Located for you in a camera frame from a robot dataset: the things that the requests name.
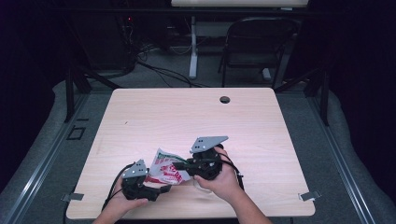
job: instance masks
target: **left hand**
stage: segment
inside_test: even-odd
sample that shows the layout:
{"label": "left hand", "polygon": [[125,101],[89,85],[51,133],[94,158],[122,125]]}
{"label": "left hand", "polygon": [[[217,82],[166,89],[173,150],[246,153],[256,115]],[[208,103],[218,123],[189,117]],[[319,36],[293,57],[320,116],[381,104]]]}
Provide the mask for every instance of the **left hand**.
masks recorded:
{"label": "left hand", "polygon": [[[114,188],[114,192],[117,192],[121,189],[122,178],[120,177],[117,180],[117,184]],[[108,202],[105,209],[99,215],[99,217],[93,222],[94,224],[110,224],[115,223],[119,219],[121,219],[125,214],[137,207],[144,206],[148,204],[148,199],[137,199],[137,200],[127,200],[122,193],[117,192],[116,195],[111,198]]]}

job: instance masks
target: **snack bag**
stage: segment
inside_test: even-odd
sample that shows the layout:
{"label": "snack bag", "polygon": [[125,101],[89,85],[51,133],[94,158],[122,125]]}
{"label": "snack bag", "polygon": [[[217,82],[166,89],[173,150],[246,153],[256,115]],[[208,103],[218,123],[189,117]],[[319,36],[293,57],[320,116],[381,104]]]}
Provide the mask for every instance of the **snack bag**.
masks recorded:
{"label": "snack bag", "polygon": [[190,180],[191,177],[186,171],[179,171],[175,168],[174,161],[183,161],[178,155],[167,153],[158,148],[154,161],[148,171],[146,181],[153,183],[178,185],[183,181]]}

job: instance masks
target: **hole in table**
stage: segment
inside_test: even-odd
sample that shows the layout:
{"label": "hole in table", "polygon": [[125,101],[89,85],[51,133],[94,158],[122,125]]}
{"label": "hole in table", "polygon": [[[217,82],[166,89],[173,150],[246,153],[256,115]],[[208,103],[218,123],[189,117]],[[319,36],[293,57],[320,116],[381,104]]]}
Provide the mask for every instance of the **hole in table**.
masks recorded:
{"label": "hole in table", "polygon": [[230,99],[230,97],[228,97],[228,96],[221,96],[221,97],[220,97],[220,101],[221,101],[223,104],[228,104],[228,103],[230,103],[231,99]]}

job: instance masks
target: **black office chair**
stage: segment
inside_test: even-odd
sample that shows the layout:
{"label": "black office chair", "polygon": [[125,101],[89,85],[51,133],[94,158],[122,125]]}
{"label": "black office chair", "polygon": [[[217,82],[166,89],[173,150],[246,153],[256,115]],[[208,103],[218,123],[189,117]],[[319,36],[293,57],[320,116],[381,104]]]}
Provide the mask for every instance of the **black office chair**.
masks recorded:
{"label": "black office chair", "polygon": [[272,88],[276,84],[285,45],[297,35],[297,21],[286,18],[250,17],[233,23],[227,33],[219,71],[222,87],[226,68],[275,68]]}

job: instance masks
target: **wooden table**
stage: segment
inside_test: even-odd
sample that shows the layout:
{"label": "wooden table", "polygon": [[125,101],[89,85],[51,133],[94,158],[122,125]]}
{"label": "wooden table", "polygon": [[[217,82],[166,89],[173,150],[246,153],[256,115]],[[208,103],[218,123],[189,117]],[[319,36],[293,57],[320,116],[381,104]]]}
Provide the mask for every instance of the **wooden table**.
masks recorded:
{"label": "wooden table", "polygon": [[[227,96],[230,103],[219,98]],[[311,216],[311,201],[288,129],[272,89],[119,89],[115,90],[93,141],[67,216],[96,218],[117,173],[157,149],[190,158],[199,136],[228,135],[222,144],[244,175],[247,194],[269,217]],[[124,218],[171,219],[235,217],[230,205],[192,181],[173,186],[157,202]]]}

